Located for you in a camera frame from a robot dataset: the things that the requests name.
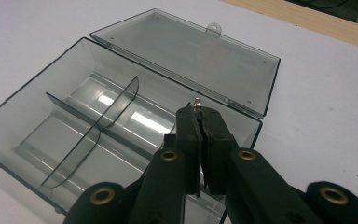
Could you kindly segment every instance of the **brass screw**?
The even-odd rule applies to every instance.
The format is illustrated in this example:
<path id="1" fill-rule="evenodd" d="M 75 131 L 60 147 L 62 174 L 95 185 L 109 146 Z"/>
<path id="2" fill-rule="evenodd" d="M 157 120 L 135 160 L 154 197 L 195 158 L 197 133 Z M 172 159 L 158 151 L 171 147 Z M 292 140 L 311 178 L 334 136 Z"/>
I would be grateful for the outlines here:
<path id="1" fill-rule="evenodd" d="M 176 154 L 174 151 L 165 151 L 161 153 L 160 157 L 165 161 L 174 161 L 176 158 L 178 158 L 178 154 Z"/>
<path id="2" fill-rule="evenodd" d="M 338 189 L 333 189 L 330 187 L 322 187 L 319 189 L 322 197 L 324 197 L 330 203 L 336 203 L 339 205 L 347 204 L 348 197 Z"/>
<path id="3" fill-rule="evenodd" d="M 247 150 L 239 152 L 238 156 L 241 159 L 246 160 L 246 161 L 252 161 L 255 159 L 255 154 L 253 152 L 247 151 Z"/>
<path id="4" fill-rule="evenodd" d="M 89 200 L 95 205 L 109 203 L 115 198 L 115 191 L 109 187 L 101 187 L 92 192 Z"/>

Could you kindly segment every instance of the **table surface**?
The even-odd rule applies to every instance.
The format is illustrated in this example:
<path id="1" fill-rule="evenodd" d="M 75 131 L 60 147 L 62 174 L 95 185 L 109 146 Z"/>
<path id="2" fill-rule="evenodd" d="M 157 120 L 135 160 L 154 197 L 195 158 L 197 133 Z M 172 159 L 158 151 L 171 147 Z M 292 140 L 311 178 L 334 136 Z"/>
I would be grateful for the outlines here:
<path id="1" fill-rule="evenodd" d="M 0 1 L 0 104 L 80 37 L 159 8 L 282 59 L 255 149 L 291 185 L 358 195 L 358 47 L 220 1 Z M 63 216 L 0 170 L 0 223 Z"/>

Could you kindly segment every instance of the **curved divider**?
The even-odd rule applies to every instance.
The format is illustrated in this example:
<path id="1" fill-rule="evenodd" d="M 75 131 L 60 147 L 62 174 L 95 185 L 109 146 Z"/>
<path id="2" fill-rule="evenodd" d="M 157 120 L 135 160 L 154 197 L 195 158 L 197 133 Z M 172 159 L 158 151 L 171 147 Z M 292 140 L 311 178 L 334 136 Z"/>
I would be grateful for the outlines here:
<path id="1" fill-rule="evenodd" d="M 46 93 L 53 104 L 92 126 L 42 182 L 43 187 L 50 189 L 57 188 L 69 177 L 71 177 L 82 161 L 85 160 L 91 151 L 97 146 L 101 137 L 101 132 L 104 132 L 116 122 L 118 117 L 120 117 L 128 105 L 133 101 L 138 93 L 138 90 L 139 80 L 138 77 L 135 77 L 96 121 L 48 92 Z"/>

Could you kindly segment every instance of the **gold rivet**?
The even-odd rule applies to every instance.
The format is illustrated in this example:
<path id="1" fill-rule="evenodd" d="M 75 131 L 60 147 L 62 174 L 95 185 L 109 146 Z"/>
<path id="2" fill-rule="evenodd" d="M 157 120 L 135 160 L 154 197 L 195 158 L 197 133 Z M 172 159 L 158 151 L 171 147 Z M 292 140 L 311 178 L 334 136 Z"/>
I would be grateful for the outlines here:
<path id="1" fill-rule="evenodd" d="M 102 187 L 92 192 L 89 200 L 96 205 L 109 203 L 115 198 L 115 191 L 109 187 Z"/>
<path id="2" fill-rule="evenodd" d="M 338 189 L 322 187 L 319 189 L 319 192 L 321 193 L 322 197 L 324 197 L 330 203 L 336 203 L 340 205 L 348 203 L 348 197 Z"/>
<path id="3" fill-rule="evenodd" d="M 165 151 L 160 156 L 165 161 L 174 161 L 178 158 L 178 155 L 174 151 Z"/>
<path id="4" fill-rule="evenodd" d="M 255 154 L 251 151 L 246 151 L 246 150 L 239 152 L 238 156 L 246 161 L 252 161 L 255 159 Z"/>

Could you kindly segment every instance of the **small metal object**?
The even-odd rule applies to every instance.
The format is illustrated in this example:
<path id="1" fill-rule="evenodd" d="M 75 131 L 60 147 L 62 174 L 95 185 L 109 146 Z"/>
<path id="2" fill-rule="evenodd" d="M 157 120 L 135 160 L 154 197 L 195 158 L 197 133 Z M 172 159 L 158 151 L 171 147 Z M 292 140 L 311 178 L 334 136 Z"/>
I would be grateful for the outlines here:
<path id="1" fill-rule="evenodd" d="M 109 203 L 115 198 L 115 191 L 109 187 L 102 187 L 92 192 L 89 200 L 95 205 L 102 205 Z"/>
<path id="2" fill-rule="evenodd" d="M 201 102 L 200 102 L 200 98 L 196 98 L 196 100 L 194 100 L 194 111 L 199 111 L 201 109 Z"/>
<path id="3" fill-rule="evenodd" d="M 174 161 L 178 158 L 178 155 L 173 151 L 165 151 L 161 153 L 161 158 L 165 161 Z"/>
<path id="4" fill-rule="evenodd" d="M 338 189 L 333 189 L 330 187 L 322 187 L 319 189 L 322 197 L 324 197 L 330 203 L 336 203 L 339 205 L 347 204 L 348 197 Z"/>
<path id="5" fill-rule="evenodd" d="M 251 151 L 246 151 L 246 150 L 239 152 L 238 156 L 246 161 L 252 161 L 255 159 L 255 154 Z"/>

